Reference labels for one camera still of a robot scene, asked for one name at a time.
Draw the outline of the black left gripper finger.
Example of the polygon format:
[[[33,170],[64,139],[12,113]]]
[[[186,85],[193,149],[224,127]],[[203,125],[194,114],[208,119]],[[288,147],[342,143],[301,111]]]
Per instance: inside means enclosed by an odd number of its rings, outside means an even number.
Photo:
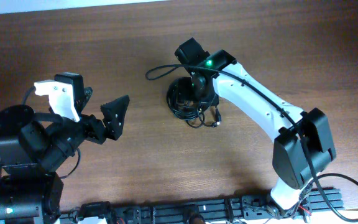
[[[89,102],[92,94],[93,94],[93,89],[91,87],[84,88],[84,95],[80,98],[80,100],[78,102],[78,111],[79,112],[83,111],[86,104]]]
[[[103,123],[106,128],[105,136],[117,141],[123,133],[124,119],[130,98],[124,95],[109,103],[101,105],[101,112],[104,116]]]

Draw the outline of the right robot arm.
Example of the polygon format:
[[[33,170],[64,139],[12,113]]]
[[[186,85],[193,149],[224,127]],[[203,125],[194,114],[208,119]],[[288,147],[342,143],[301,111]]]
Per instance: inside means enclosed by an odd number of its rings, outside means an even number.
[[[273,142],[272,165],[278,180],[267,197],[267,212],[283,218],[299,206],[306,187],[336,158],[327,116],[306,112],[254,79],[225,50],[205,51],[190,38],[175,51],[190,77],[179,87],[179,101],[193,101],[197,112],[230,101],[256,122]]]

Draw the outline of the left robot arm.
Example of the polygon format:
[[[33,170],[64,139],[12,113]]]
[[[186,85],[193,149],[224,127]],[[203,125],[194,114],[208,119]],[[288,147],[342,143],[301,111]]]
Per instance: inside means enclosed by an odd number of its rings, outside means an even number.
[[[62,179],[56,173],[83,141],[117,140],[130,99],[101,105],[103,120],[80,111],[92,90],[71,88],[36,94],[49,97],[52,113],[28,105],[0,112],[0,223],[56,223],[60,218]]]

